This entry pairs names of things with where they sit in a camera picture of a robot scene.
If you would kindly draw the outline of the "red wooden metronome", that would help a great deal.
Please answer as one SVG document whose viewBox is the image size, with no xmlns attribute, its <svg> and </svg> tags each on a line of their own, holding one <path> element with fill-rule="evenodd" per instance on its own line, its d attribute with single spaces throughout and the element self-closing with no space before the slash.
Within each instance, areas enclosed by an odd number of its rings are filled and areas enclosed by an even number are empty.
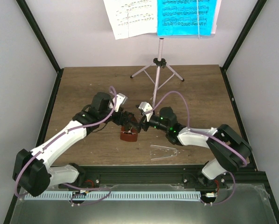
<svg viewBox="0 0 279 224">
<path fill-rule="evenodd" d="M 130 126 L 127 124 L 121 126 L 120 139 L 126 142 L 136 142 L 138 139 L 138 133 L 132 133 Z"/>
</svg>

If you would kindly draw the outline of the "clear plastic metronome cover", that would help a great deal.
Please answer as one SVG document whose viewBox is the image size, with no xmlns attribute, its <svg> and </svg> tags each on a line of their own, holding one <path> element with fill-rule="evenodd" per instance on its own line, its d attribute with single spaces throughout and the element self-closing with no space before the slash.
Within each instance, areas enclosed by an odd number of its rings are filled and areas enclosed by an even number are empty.
<svg viewBox="0 0 279 224">
<path fill-rule="evenodd" d="M 150 145 L 150 160 L 163 160 L 176 157 L 179 151 L 173 147 L 165 147 L 159 145 Z"/>
</svg>

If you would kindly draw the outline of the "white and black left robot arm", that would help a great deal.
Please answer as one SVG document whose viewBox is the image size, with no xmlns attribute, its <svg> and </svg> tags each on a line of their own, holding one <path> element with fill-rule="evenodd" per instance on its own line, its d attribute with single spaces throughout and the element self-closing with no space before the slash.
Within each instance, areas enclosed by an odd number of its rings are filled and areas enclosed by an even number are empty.
<svg viewBox="0 0 279 224">
<path fill-rule="evenodd" d="M 118 126 L 136 128 L 138 123 L 134 114 L 122 107 L 127 99 L 122 93 L 111 97 L 99 92 L 92 103 L 78 112 L 54 137 L 30 151 L 22 149 L 16 156 L 13 171 L 16 187 L 21 186 L 32 196 L 59 184 L 71 184 L 76 189 L 83 187 L 86 174 L 79 165 L 52 165 L 72 145 L 98 129 L 101 123 L 113 122 Z"/>
</svg>

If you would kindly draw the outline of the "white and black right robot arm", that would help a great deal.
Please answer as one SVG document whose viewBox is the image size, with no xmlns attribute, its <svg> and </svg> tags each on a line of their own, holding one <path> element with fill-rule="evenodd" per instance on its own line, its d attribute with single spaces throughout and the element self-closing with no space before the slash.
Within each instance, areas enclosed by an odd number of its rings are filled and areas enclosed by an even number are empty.
<svg viewBox="0 0 279 224">
<path fill-rule="evenodd" d="M 161 130 L 173 145 L 210 149 L 214 159 L 207 162 L 196 177 L 201 187 L 208 188 L 218 176 L 226 172 L 235 173 L 247 165 L 252 148 L 229 125 L 210 129 L 189 128 L 177 121 L 171 107 L 161 108 L 159 115 L 155 115 L 148 102 L 142 102 L 137 108 L 142 115 L 139 123 L 142 130 L 147 131 L 150 127 Z"/>
</svg>

